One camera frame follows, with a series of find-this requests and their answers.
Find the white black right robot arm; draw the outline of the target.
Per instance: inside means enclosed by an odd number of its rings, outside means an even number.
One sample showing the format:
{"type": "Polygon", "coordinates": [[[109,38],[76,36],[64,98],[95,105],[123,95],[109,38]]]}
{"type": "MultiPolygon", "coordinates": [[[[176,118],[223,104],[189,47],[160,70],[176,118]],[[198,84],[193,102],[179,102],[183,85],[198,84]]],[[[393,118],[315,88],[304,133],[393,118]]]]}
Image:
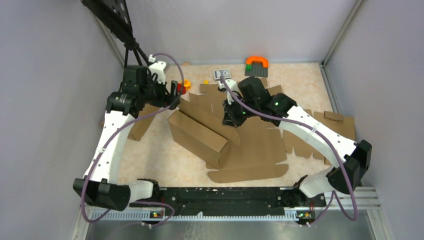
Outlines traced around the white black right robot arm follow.
{"type": "Polygon", "coordinates": [[[298,189],[293,192],[293,200],[297,205],[307,206],[315,196],[326,192],[353,195],[370,167],[372,145],[368,141],[342,136],[286,94],[270,94],[257,77],[240,82],[222,77],[218,89],[226,93],[222,102],[224,125],[238,128],[248,118],[259,117],[303,140],[331,163],[326,170],[304,176],[295,184],[298,189]]]}

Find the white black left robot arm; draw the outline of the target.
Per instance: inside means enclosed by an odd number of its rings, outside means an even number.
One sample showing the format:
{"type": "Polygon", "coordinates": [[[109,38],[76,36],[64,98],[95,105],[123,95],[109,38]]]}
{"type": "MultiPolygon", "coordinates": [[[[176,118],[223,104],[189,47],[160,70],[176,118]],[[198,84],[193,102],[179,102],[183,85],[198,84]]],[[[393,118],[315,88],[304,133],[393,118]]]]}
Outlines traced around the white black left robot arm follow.
{"type": "Polygon", "coordinates": [[[151,61],[148,66],[129,65],[124,69],[121,89],[112,92],[106,101],[104,123],[93,160],[82,178],[73,182],[73,190],[89,205],[123,211],[130,203],[142,200],[154,207],[160,202],[156,182],[141,179],[127,184],[118,183],[119,165],[131,128],[136,122],[155,116],[139,113],[146,105],[160,112],[179,104],[177,81],[167,90],[164,61],[151,61]]]}

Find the large cardboard box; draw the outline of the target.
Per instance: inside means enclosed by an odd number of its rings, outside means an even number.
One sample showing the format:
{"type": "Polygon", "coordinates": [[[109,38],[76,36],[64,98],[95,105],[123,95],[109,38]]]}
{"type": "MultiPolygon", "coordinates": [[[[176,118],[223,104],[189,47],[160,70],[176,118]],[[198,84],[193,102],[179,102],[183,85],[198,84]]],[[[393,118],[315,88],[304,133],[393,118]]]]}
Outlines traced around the large cardboard box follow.
{"type": "Polygon", "coordinates": [[[173,140],[205,162],[217,184],[280,178],[289,165],[280,130],[258,116],[241,126],[223,125],[227,96],[217,84],[201,84],[200,94],[182,99],[168,118],[173,140]]]}

